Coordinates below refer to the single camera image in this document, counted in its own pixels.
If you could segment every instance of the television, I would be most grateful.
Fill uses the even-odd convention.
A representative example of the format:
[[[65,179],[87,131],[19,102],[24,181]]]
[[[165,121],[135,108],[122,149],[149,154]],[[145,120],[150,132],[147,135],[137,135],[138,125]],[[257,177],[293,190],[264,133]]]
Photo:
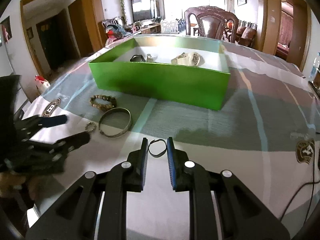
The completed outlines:
[[[133,22],[150,20],[155,17],[154,0],[131,0]]]

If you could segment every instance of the plastic bottle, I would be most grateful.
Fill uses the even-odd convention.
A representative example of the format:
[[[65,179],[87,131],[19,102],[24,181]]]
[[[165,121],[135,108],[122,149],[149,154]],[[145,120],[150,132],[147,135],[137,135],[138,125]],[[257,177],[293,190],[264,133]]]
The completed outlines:
[[[313,62],[313,67],[309,76],[309,81],[313,81],[317,74],[317,69],[320,67],[320,52],[318,53],[318,57],[315,58],[315,61]]]

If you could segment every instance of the green vine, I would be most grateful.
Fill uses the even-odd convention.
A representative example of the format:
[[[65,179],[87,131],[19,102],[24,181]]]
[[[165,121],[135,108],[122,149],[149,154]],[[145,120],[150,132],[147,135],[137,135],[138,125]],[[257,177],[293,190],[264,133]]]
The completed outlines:
[[[123,24],[126,25],[127,24],[127,17],[125,15],[125,10],[124,10],[124,0],[120,0],[120,6],[121,6],[121,14],[122,14],[122,18],[123,18]]]

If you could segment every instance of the silver ring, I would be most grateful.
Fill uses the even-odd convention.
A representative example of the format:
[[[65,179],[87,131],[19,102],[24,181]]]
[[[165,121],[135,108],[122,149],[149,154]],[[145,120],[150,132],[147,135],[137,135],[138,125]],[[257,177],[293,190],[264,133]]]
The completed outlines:
[[[101,125],[102,120],[103,120],[107,115],[110,115],[110,114],[112,114],[112,113],[119,113],[119,112],[129,114],[129,122],[128,122],[127,126],[126,126],[120,133],[117,133],[117,134],[115,134],[115,135],[107,135],[107,134],[105,134],[105,133],[101,130],[101,128],[100,128],[100,125]],[[116,108],[112,108],[112,109],[106,111],[106,112],[103,114],[103,116],[101,117],[101,119],[100,119],[100,121],[99,121],[98,129],[99,129],[99,132],[100,132],[102,135],[104,135],[104,136],[106,136],[106,137],[109,137],[109,138],[115,138],[115,137],[119,137],[119,136],[125,134],[125,133],[130,129],[131,125],[132,125],[132,118],[131,118],[131,114],[130,114],[129,110],[128,110],[128,109],[125,109],[125,108],[116,107]]]
[[[89,125],[93,125],[93,127],[92,127],[90,130],[88,130]],[[86,126],[85,126],[84,129],[85,129],[88,133],[92,133],[92,132],[94,132],[94,131],[96,130],[96,128],[97,128],[97,125],[96,125],[94,122],[89,122],[89,123],[86,124]]]

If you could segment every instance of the box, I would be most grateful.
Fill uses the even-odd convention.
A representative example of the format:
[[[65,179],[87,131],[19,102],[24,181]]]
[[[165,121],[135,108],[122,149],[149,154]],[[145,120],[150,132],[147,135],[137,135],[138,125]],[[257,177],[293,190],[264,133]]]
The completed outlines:
[[[182,52],[202,56],[199,67],[172,65]],[[154,63],[130,62],[135,54]],[[166,34],[137,35],[89,63],[99,89],[220,110],[230,78],[221,41]]]

